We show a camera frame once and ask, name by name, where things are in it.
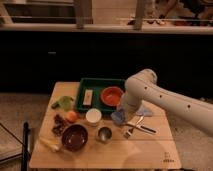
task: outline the green object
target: green object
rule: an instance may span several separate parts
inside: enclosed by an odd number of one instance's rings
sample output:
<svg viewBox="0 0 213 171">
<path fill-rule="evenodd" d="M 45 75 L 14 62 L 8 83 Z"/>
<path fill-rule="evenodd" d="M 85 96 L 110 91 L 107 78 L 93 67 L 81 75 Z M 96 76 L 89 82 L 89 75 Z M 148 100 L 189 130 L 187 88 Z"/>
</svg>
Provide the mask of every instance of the green object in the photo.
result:
<svg viewBox="0 0 213 171">
<path fill-rule="evenodd" d="M 59 107 L 58 101 L 54 102 L 54 103 L 51 105 L 51 108 L 52 108 L 52 109 L 56 109 L 57 107 Z"/>
<path fill-rule="evenodd" d="M 91 108 L 99 109 L 103 114 L 111 114 L 115 111 L 116 107 L 110 107 L 100 99 L 100 94 L 103 89 L 110 86 L 118 86 L 124 90 L 124 79 L 105 79 L 105 78 L 82 78 L 78 89 L 77 98 L 75 101 L 75 107 L 78 112 L 86 113 Z M 93 90 L 92 104 L 91 106 L 84 106 L 84 94 L 85 90 Z"/>
<path fill-rule="evenodd" d="M 72 98 L 69 96 L 62 96 L 58 100 L 59 106 L 64 109 L 65 111 L 69 111 L 73 109 L 73 103 L 72 103 Z"/>
<path fill-rule="evenodd" d="M 56 109 L 57 107 L 60 107 L 65 111 L 72 110 L 74 107 L 74 99 L 69 96 L 62 96 L 59 100 L 51 105 L 52 109 Z"/>
</svg>

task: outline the metal cup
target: metal cup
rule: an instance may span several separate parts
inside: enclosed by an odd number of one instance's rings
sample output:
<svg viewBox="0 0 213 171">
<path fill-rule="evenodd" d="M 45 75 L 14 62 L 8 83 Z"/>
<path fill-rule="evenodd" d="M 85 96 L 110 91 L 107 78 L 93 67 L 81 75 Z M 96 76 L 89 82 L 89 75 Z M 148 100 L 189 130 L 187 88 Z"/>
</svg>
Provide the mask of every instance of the metal cup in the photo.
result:
<svg viewBox="0 0 213 171">
<path fill-rule="evenodd" d="M 111 139 L 111 137 L 112 137 L 112 131 L 110 128 L 102 127 L 98 130 L 98 139 L 101 142 L 106 143 Z"/>
</svg>

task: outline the chair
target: chair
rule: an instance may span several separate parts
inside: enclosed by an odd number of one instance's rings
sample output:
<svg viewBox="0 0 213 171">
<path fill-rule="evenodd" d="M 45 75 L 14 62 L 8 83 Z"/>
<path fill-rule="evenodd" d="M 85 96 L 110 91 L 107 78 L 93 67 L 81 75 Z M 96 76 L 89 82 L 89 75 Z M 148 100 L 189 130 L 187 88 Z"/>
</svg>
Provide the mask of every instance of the chair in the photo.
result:
<svg viewBox="0 0 213 171">
<path fill-rule="evenodd" d="M 181 17 L 184 19 L 192 20 L 190 25 L 200 25 L 199 14 L 205 10 L 205 6 L 200 2 L 200 0 L 180 0 L 184 4 L 184 8 L 188 8 L 194 17 Z"/>
</svg>

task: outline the dark background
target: dark background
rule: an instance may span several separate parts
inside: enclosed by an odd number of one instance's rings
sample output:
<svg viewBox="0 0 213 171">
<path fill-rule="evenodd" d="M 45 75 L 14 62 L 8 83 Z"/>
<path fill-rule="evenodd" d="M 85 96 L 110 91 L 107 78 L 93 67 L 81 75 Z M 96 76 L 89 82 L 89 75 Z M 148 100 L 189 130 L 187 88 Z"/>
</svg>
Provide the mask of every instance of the dark background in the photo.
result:
<svg viewBox="0 0 213 171">
<path fill-rule="evenodd" d="M 213 36 L 0 31 L 0 92 L 51 93 L 57 81 L 153 69 L 158 85 L 213 97 Z"/>
</svg>

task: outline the green tray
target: green tray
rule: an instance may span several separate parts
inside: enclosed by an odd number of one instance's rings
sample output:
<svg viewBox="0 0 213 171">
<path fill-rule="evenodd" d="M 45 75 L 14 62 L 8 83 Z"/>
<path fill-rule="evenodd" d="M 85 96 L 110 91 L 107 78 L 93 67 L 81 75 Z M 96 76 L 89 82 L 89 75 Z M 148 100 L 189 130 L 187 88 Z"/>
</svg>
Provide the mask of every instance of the green tray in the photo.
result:
<svg viewBox="0 0 213 171">
<path fill-rule="evenodd" d="M 109 86 L 118 86 L 124 90 L 124 79 L 104 79 L 104 78 L 82 78 L 78 89 L 75 107 L 78 112 L 86 113 L 91 108 L 99 109 L 103 114 L 111 114 L 116 107 L 110 107 L 102 103 L 100 99 L 101 91 Z M 86 89 L 93 90 L 92 105 L 84 106 L 84 94 Z"/>
</svg>

